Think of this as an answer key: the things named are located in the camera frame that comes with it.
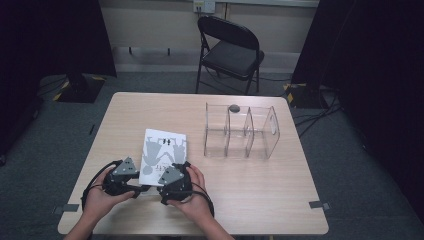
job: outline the chair backrest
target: chair backrest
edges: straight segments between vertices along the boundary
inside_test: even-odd
[[[204,34],[228,43],[259,50],[259,41],[249,29],[214,16],[203,16],[197,21],[202,38]]]

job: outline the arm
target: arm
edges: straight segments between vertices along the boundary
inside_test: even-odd
[[[103,171],[93,183],[94,187],[88,193],[84,212],[77,224],[66,235],[66,240],[87,239],[100,219],[108,214],[116,204],[130,199],[134,195],[133,191],[119,196],[110,196],[105,193],[102,189],[102,184],[109,171],[110,169]]]
[[[203,192],[205,188],[205,178],[203,173],[195,166],[191,165],[187,168],[193,184],[193,190]],[[194,194],[188,202],[180,202],[169,200],[171,204],[184,213],[184,215],[193,221],[205,234],[209,240],[226,240],[234,239],[230,234],[215,220],[212,216],[206,200],[199,195]]]

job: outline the black folding chair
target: black folding chair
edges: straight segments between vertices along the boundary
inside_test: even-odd
[[[245,95],[249,92],[253,75],[256,72],[256,91],[259,91],[259,65],[264,59],[264,52],[259,49],[259,41],[249,29],[214,16],[204,16],[197,22],[201,34],[202,47],[200,51],[199,69],[197,72],[196,93],[199,83],[212,87],[200,80],[202,66],[213,69],[230,77],[247,81],[246,89],[240,91]],[[209,47],[206,36],[219,40]]]

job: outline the gray carpet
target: gray carpet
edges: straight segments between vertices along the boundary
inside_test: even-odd
[[[287,79],[288,74],[261,74]],[[43,79],[42,85],[60,79]],[[67,203],[112,95],[119,91],[194,93],[196,73],[119,73],[108,78],[94,104],[59,103],[52,88],[40,90],[45,102],[0,168],[0,239],[60,239],[55,206]],[[210,77],[205,73],[204,79]],[[261,81],[257,95],[282,96],[282,81]],[[242,89],[244,83],[232,84]],[[199,93],[222,94],[201,85]],[[295,122],[321,110],[292,109]],[[298,128],[303,132],[309,123]],[[342,111],[320,119],[301,137],[320,199],[328,202],[330,226],[324,236],[274,239],[424,239],[424,227],[397,185],[362,148],[359,131]],[[95,239],[115,239],[96,236]],[[244,237],[243,239],[265,239]]]

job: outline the human hand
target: human hand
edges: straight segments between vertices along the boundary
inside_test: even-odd
[[[102,184],[110,170],[111,168],[104,170],[92,184],[93,187],[88,192],[85,202],[83,217],[88,217],[97,222],[108,214],[116,204],[134,196],[134,191],[118,196],[111,196],[103,191]]]
[[[205,178],[203,173],[194,165],[191,165],[186,169],[190,174],[191,182],[193,183],[193,191],[203,192],[206,194]],[[198,194],[193,194],[186,202],[168,200],[167,203],[178,208],[189,220],[193,221],[197,225],[199,225],[202,221],[213,219],[206,199]]]

